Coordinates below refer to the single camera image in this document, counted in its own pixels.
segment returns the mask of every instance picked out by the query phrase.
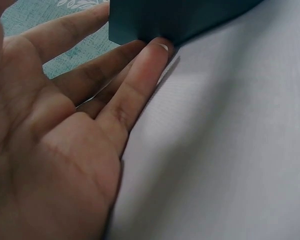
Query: teal object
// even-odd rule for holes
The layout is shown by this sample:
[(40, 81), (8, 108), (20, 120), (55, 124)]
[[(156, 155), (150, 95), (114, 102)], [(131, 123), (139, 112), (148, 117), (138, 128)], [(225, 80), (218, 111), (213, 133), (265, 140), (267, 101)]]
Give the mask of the teal object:
[(109, 39), (125, 44), (164, 37), (179, 46), (262, 0), (111, 0)]

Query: white surface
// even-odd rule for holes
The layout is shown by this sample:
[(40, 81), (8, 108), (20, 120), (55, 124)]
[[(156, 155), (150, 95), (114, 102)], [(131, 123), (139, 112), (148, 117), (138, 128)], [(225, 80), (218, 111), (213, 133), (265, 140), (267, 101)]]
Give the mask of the white surface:
[(110, 240), (300, 240), (300, 0), (184, 46), (136, 124)]

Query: blue patterned cloth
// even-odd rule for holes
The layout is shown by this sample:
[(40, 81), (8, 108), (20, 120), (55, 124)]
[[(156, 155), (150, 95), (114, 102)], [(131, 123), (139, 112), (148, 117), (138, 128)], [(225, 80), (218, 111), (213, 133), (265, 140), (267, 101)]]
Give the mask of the blue patterned cloth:
[[(93, 7), (108, 0), (18, 0), (1, 18), (6, 36), (22, 33), (38, 24)], [(53, 78), (108, 52), (115, 47), (108, 40), (108, 25), (80, 42), (73, 49), (43, 66)]]

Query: hand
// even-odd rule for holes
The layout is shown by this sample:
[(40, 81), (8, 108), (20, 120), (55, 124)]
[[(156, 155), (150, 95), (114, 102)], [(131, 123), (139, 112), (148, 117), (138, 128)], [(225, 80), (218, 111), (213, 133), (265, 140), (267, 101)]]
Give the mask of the hand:
[[(0, 15), (12, 2), (0, 0)], [(48, 79), (42, 65), (108, 11), (101, 4), (5, 39), (0, 25), (0, 240), (102, 234), (129, 132), (173, 53), (162, 38), (134, 41)]]

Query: floral pattern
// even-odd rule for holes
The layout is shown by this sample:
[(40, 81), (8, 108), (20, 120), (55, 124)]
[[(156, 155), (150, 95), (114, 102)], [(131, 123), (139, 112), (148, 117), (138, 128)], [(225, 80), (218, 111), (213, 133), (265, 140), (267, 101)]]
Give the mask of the floral pattern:
[(57, 6), (66, 6), (68, 9), (89, 9), (104, 2), (109, 0), (59, 0)]

